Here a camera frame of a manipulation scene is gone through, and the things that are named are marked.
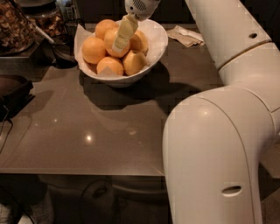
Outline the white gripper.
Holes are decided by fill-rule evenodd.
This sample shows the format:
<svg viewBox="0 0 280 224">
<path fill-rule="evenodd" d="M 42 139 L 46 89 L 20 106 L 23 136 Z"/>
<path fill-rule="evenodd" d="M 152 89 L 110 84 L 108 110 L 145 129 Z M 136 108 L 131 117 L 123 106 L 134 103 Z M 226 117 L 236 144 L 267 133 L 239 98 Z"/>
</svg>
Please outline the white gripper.
<svg viewBox="0 0 280 224">
<path fill-rule="evenodd" d="M 124 0 L 128 13 L 122 17 L 115 35 L 112 49 L 120 53 L 130 42 L 138 28 L 138 21 L 144 21 L 152 16 L 161 0 Z"/>
</svg>

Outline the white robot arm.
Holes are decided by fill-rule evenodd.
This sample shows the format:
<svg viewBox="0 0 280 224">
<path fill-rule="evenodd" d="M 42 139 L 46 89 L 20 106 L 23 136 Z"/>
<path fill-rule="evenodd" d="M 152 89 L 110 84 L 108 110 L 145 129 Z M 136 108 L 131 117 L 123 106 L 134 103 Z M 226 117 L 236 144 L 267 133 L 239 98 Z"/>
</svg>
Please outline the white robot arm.
<svg viewBox="0 0 280 224">
<path fill-rule="evenodd" d="M 280 131 L 280 52 L 240 0 L 185 0 L 222 87 L 180 102 L 163 133 L 173 224 L 263 224 L 260 156 Z"/>
</svg>

